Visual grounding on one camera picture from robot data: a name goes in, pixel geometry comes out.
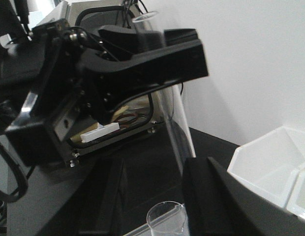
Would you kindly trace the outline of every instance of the glass beaker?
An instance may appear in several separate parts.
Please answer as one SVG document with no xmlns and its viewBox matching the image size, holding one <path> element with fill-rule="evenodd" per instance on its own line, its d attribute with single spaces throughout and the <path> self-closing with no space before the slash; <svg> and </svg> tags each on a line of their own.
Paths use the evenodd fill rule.
<svg viewBox="0 0 305 236">
<path fill-rule="evenodd" d="M 183 205 L 173 201 L 154 205 L 147 213 L 152 236 L 183 236 L 186 212 Z"/>
</svg>

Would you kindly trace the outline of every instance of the wire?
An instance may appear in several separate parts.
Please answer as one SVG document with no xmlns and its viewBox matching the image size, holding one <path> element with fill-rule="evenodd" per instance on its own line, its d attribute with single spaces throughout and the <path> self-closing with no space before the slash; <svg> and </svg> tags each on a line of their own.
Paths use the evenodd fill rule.
<svg viewBox="0 0 305 236">
<path fill-rule="evenodd" d="M 0 218 L 0 222 L 5 218 L 5 207 L 6 207 L 6 204 L 0 200 L 0 214 L 1 214 L 1 218 Z"/>
<path fill-rule="evenodd" d="M 27 32 L 27 34 L 29 34 L 30 29 L 29 29 L 29 27 L 28 27 L 28 25 L 27 25 L 27 24 L 24 24 L 24 28 L 25 28 L 25 30 L 26 30 L 26 32 Z"/>
<path fill-rule="evenodd" d="M 139 11 L 139 13 L 143 14 L 143 11 L 139 8 L 138 4 L 135 4 L 135 7 Z"/>
<path fill-rule="evenodd" d="M 127 118 L 127 117 L 133 117 L 132 119 L 129 119 L 129 120 L 120 120 L 120 119 L 123 119 L 123 118 Z M 126 124 L 132 124 L 134 123 L 135 121 L 138 120 L 138 115 L 133 113 L 133 114 L 125 114 L 125 115 L 120 115 L 119 117 L 117 117 L 114 122 L 118 122 L 119 124 L 123 124 L 123 125 L 126 125 Z"/>
<path fill-rule="evenodd" d="M 26 175 L 26 178 L 29 179 L 30 176 L 32 175 L 33 171 L 35 169 L 35 166 L 31 166 L 27 175 Z M 10 194 L 10 195 L 15 195 L 16 193 L 18 192 L 18 187 Z"/>
<path fill-rule="evenodd" d="M 180 95 L 182 95 L 183 93 L 183 83 L 181 83 L 181 91 L 180 91 Z"/>
<path fill-rule="evenodd" d="M 124 13 L 124 19 L 123 19 L 123 25 L 122 25 L 122 27 L 125 26 L 125 23 L 126 23 L 126 22 L 127 22 L 127 26 L 130 27 L 129 22 L 128 22 L 128 12 L 129 12 L 129 8 L 130 8 L 131 5 L 133 4 L 133 2 L 134 2 L 134 0 L 130 0 L 130 1 L 129 1 L 129 4 L 128 4 L 128 6 L 127 6 L 127 8 L 126 8 L 126 11 L 125 11 L 125 13 Z"/>
<path fill-rule="evenodd" d="M 0 200 L 7 203 L 13 203 L 26 194 L 28 189 L 28 180 L 18 162 L 11 157 L 11 155 L 6 151 L 5 147 L 1 143 L 0 155 L 8 164 L 9 168 L 12 170 L 18 184 L 17 196 L 6 194 L 0 190 Z"/>
<path fill-rule="evenodd" d="M 102 43 L 98 42 L 98 40 L 88 31 L 86 31 L 84 28 L 80 27 L 80 26 L 72 26 L 71 29 L 79 29 L 82 30 L 83 32 L 85 32 L 85 34 L 92 39 L 92 41 L 94 41 L 98 46 L 100 46 L 104 51 L 106 51 L 114 60 L 119 61 L 119 59 L 117 59 L 112 53 L 110 53 L 110 51 L 108 51 L 103 45 Z"/>
<path fill-rule="evenodd" d="M 6 206 L 4 206 L 3 212 L 1 213 L 0 222 L 2 222 L 4 219 L 6 219 L 6 217 L 7 217 L 7 214 L 6 214 Z"/>
<path fill-rule="evenodd" d="M 140 1 L 140 3 L 143 5 L 143 7 L 144 7 L 145 11 L 146 11 L 146 12 L 148 12 L 148 10 L 147 10 L 147 8 L 146 8 L 145 4 L 143 3 L 143 1 L 142 1 L 142 0 L 138 0 L 138 1 Z"/>
</svg>

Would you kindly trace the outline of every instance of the black tabletop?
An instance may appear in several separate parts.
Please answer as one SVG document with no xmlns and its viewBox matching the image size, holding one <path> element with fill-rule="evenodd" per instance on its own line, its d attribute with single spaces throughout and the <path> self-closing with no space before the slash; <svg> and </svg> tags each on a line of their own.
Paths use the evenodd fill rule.
<svg viewBox="0 0 305 236">
<path fill-rule="evenodd" d="M 197 156 L 214 157 L 223 167 L 228 167 L 237 145 L 195 129 L 190 131 Z M 183 202 L 181 176 L 167 131 L 161 127 L 155 134 L 137 134 L 82 157 L 81 164 L 75 168 L 36 167 L 29 179 L 26 196 L 8 205 L 7 234 L 39 235 L 81 186 L 99 158 L 124 159 L 128 182 L 124 233 L 144 224 L 147 211 L 156 203 L 165 200 Z M 13 182 L 10 175 L 10 189 L 14 189 Z"/>
</svg>

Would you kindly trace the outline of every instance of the black cable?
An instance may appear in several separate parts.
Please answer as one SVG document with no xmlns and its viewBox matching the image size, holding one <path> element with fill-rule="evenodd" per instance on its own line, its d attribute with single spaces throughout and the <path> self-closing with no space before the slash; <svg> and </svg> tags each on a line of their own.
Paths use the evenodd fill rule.
<svg viewBox="0 0 305 236">
<path fill-rule="evenodd" d="M 124 19 L 123 19 L 123 25 L 122 25 L 122 27 L 125 26 L 125 23 L 126 23 L 126 22 L 127 22 L 127 26 L 130 27 L 129 22 L 128 22 L 128 12 L 129 12 L 129 9 L 130 9 L 130 7 L 131 7 L 132 4 L 133 4 L 133 0 L 130 0 L 130 1 L 129 1 L 129 4 L 128 4 L 127 8 L 126 8 L 125 14 L 124 14 Z"/>
<path fill-rule="evenodd" d="M 120 120 L 120 119 L 123 119 L 123 118 L 128 118 L 128 117 L 133 117 L 129 120 Z M 117 117 L 114 122 L 118 122 L 119 124 L 132 124 L 134 123 L 135 121 L 138 120 L 138 115 L 137 114 L 125 114 L 125 115 L 120 115 L 119 117 Z"/>
<path fill-rule="evenodd" d="M 180 91 L 180 95 L 182 95 L 183 93 L 183 83 L 181 83 L 181 91 Z"/>
<path fill-rule="evenodd" d="M 29 179 L 30 176 L 32 175 L 33 171 L 35 169 L 35 166 L 31 166 L 27 175 L 26 175 L 26 178 Z M 17 192 L 19 191 L 18 187 L 10 194 L 10 195 L 15 195 Z"/>
<path fill-rule="evenodd" d="M 145 11 L 146 11 L 146 12 L 148 12 L 148 10 L 147 10 L 147 8 L 146 8 L 145 4 L 143 3 L 143 1 L 142 1 L 142 0 L 138 0 L 138 1 L 140 1 L 140 3 L 143 5 L 143 7 L 144 7 Z"/>
<path fill-rule="evenodd" d="M 9 168 L 12 170 L 18 184 L 18 195 L 6 194 L 0 190 L 0 200 L 7 203 L 13 203 L 26 194 L 28 189 L 28 180 L 23 170 L 19 166 L 18 162 L 15 161 L 11 157 L 11 155 L 8 154 L 5 147 L 1 143 L 0 143 L 0 155 L 8 164 Z"/>
<path fill-rule="evenodd" d="M 6 216 L 7 216 L 7 212 L 6 212 L 6 204 L 5 204 L 3 211 L 1 213 L 0 222 L 2 222 L 4 219 L 6 219 Z"/>
<path fill-rule="evenodd" d="M 143 14 L 143 11 L 139 8 L 138 4 L 135 4 L 135 7 L 139 11 L 139 13 Z"/>
<path fill-rule="evenodd" d="M 102 43 L 98 42 L 98 40 L 96 40 L 96 38 L 91 34 L 89 33 L 88 31 L 86 31 L 84 28 L 80 27 L 80 26 L 72 26 L 71 29 L 80 29 L 82 30 L 83 32 L 85 32 L 85 34 L 90 38 L 92 39 L 92 41 L 94 41 L 98 46 L 100 46 L 103 50 L 105 50 L 114 60 L 116 61 L 119 61 L 118 58 L 116 58 L 116 56 L 114 56 L 112 53 L 110 53 L 110 51 L 108 51 Z"/>
<path fill-rule="evenodd" d="M 0 200 L 0 214 L 1 214 L 1 218 L 0 218 L 0 222 L 5 218 L 5 208 L 6 204 Z"/>
<path fill-rule="evenodd" d="M 24 25 L 25 31 L 29 33 L 29 9 L 26 0 L 14 0 L 17 15 L 20 18 L 20 23 Z"/>
</svg>

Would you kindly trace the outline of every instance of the clear plastic cup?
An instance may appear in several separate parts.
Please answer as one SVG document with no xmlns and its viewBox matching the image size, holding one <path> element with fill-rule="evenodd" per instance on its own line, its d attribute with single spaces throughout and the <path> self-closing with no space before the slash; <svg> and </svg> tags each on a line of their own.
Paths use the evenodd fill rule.
<svg viewBox="0 0 305 236">
<path fill-rule="evenodd" d="M 164 24 L 157 11 L 148 12 L 132 20 L 137 32 L 140 52 L 166 47 Z M 178 169 L 182 175 L 185 160 L 196 157 L 196 154 L 187 125 L 180 90 L 178 85 L 174 85 L 159 90 L 155 94 L 167 126 Z"/>
<path fill-rule="evenodd" d="M 183 236 L 186 212 L 182 204 L 166 201 L 153 206 L 147 213 L 152 236 Z"/>
</svg>

